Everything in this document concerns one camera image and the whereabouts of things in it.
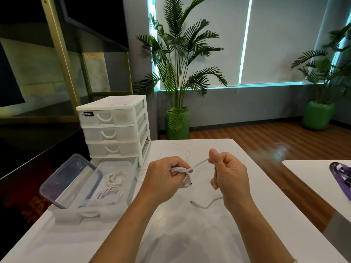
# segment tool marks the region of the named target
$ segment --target palm plant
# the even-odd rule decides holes
[[[343,29],[329,32],[329,44],[323,45],[321,50],[304,52],[290,66],[292,70],[304,63],[298,70],[307,81],[315,84],[316,103],[330,104],[332,88],[340,88],[343,96],[351,88],[347,80],[351,74],[351,58],[345,60],[341,57],[351,49],[351,45],[340,48],[340,42],[344,38],[351,40],[351,23]],[[336,63],[331,62],[334,54],[342,54]]]
[[[206,19],[200,19],[184,29],[184,22],[191,10],[204,1],[193,0],[190,6],[183,10],[181,0],[165,0],[164,13],[169,33],[166,33],[163,25],[151,16],[157,39],[152,35],[137,36],[144,48],[151,49],[152,62],[159,72],[150,73],[136,83],[134,91],[137,94],[149,95],[159,81],[164,84],[171,105],[169,128],[173,131],[182,127],[188,112],[183,103],[189,89],[203,97],[209,86],[208,75],[216,76],[225,86],[228,84],[218,67],[209,67],[188,75],[189,65],[199,55],[209,57],[213,51],[224,50],[206,43],[207,39],[219,38],[219,34],[211,30],[202,32],[210,23]]]

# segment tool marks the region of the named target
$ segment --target hand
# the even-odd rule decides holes
[[[238,204],[252,201],[246,166],[228,152],[210,149],[209,163],[214,164],[211,185],[220,189],[225,207],[231,211]]]
[[[151,205],[155,206],[169,200],[185,179],[184,173],[170,173],[173,167],[190,168],[189,164],[180,157],[167,157],[151,162],[137,196],[146,198]]]

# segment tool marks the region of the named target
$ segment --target baseboard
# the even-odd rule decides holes
[[[339,127],[351,130],[351,124],[339,122],[337,120],[330,120],[330,123],[333,124],[333,125],[336,125],[336,126],[339,126]]]
[[[245,125],[255,125],[255,124],[267,124],[267,123],[279,123],[279,122],[294,122],[301,121],[302,116],[295,117],[286,117],[286,118],[277,118],[277,119],[267,119],[267,120],[258,120],[258,121],[246,121],[246,122],[237,122],[237,123],[227,123],[227,124],[213,124],[213,125],[203,125],[197,127],[190,127],[189,131],[204,131],[204,130],[214,130],[219,128],[229,128],[229,127],[238,127]],[[166,130],[160,130],[159,136],[165,135]]]

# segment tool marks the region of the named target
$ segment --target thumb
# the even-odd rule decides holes
[[[213,163],[213,165],[216,167],[217,171],[221,171],[227,168],[221,156],[218,154],[217,150],[215,149],[210,149],[210,160]]]
[[[184,179],[185,173],[183,172],[178,172],[175,176],[172,177],[173,183],[177,185],[178,188],[182,186]]]

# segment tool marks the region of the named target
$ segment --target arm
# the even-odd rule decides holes
[[[126,212],[89,263],[133,263],[146,226],[159,204],[169,200],[182,185],[185,174],[170,173],[190,166],[179,157],[151,162],[143,184]]]
[[[224,205],[233,216],[252,263],[293,263],[294,259],[256,207],[246,166],[229,153],[210,150],[215,166],[211,184],[223,193]]]

